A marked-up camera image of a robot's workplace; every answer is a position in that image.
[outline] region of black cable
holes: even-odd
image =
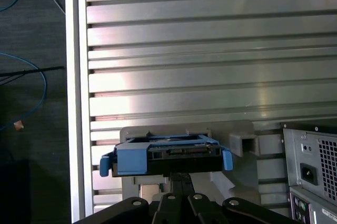
[[[4,78],[4,79],[1,79],[0,82],[6,81],[7,79],[9,79],[9,78],[11,78],[11,77],[13,77],[13,76],[8,76],[8,77],[6,77],[6,78]]]
[[[0,86],[5,85],[5,84],[10,83],[10,82],[13,82],[13,81],[19,79],[19,78],[22,77],[22,76],[24,76],[24,74],[18,75],[17,77],[15,77],[15,78],[13,78],[13,79],[10,79],[10,80],[8,80],[7,82],[4,82],[4,83],[0,84]]]
[[[40,73],[40,72],[46,72],[46,71],[52,71],[52,70],[63,70],[64,66],[57,66],[57,67],[44,67],[38,70],[21,70],[16,72],[10,72],[10,73],[0,73],[0,77],[12,77],[15,75],[26,75],[26,74],[32,74],[32,73]]]

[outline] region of small debris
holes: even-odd
[[[22,121],[19,120],[19,121],[16,121],[16,122],[14,123],[14,128],[15,128],[16,131],[21,131],[21,130],[23,130],[25,127],[23,126]]]

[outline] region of computer port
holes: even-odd
[[[301,167],[301,178],[315,186],[318,185],[317,181],[317,169],[305,163],[300,163]]]

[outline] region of ventilation grille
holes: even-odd
[[[324,191],[330,199],[337,201],[337,143],[321,141],[319,145]]]

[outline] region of dark carpet floor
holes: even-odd
[[[0,8],[13,0],[0,0]],[[64,7],[64,0],[59,0]],[[65,16],[52,0],[19,0],[0,12],[0,52],[38,67],[66,66]],[[0,72],[31,69],[0,55]],[[70,223],[70,179],[65,70],[46,72],[47,99],[23,120],[24,130],[0,131],[0,148],[29,159],[32,223]],[[0,86],[0,126],[29,111],[43,94],[40,74]]]

